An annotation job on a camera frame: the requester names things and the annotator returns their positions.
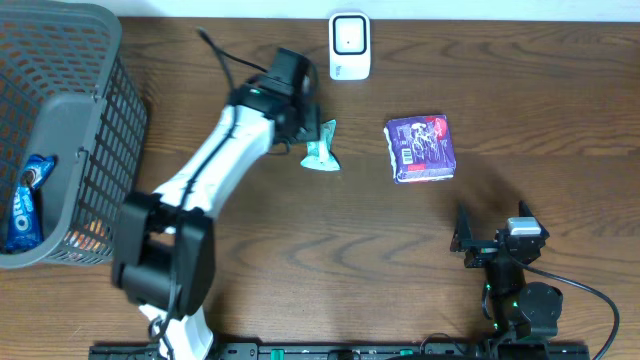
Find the purple Carefree pad pack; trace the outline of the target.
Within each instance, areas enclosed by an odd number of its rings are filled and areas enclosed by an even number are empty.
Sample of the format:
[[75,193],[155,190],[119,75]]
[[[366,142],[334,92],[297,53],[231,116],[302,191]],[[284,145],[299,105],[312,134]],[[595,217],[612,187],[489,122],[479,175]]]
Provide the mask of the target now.
[[384,127],[396,184],[452,179],[457,162],[444,114],[389,120]]

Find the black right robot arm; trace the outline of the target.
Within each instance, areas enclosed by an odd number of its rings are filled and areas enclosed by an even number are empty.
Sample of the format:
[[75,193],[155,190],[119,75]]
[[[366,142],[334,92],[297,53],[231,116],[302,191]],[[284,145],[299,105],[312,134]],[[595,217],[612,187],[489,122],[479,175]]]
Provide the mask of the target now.
[[549,232],[525,202],[518,207],[519,215],[508,218],[491,240],[473,238],[470,217],[459,207],[450,250],[465,255],[465,267],[484,270],[482,308],[498,334],[548,339],[558,334],[563,294],[546,283],[528,282],[524,271],[541,256]]

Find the green wet wipes pack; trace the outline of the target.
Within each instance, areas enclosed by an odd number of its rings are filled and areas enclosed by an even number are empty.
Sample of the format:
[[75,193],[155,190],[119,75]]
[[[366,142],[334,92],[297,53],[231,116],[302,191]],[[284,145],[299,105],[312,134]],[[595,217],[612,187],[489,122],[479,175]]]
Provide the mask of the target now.
[[318,141],[307,144],[307,155],[300,162],[302,167],[325,172],[335,172],[341,169],[339,162],[331,152],[336,125],[336,120],[332,119],[320,126],[320,138]]

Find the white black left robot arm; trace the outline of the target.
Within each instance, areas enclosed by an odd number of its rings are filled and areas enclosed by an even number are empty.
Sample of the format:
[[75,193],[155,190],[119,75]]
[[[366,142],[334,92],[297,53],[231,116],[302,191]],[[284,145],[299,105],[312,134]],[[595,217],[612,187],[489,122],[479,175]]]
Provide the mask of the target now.
[[207,357],[214,335],[203,303],[215,275],[215,219],[273,145],[318,139],[320,109],[313,97],[305,86],[242,85],[178,173],[151,194],[125,198],[114,232],[112,282],[148,317],[160,357]]

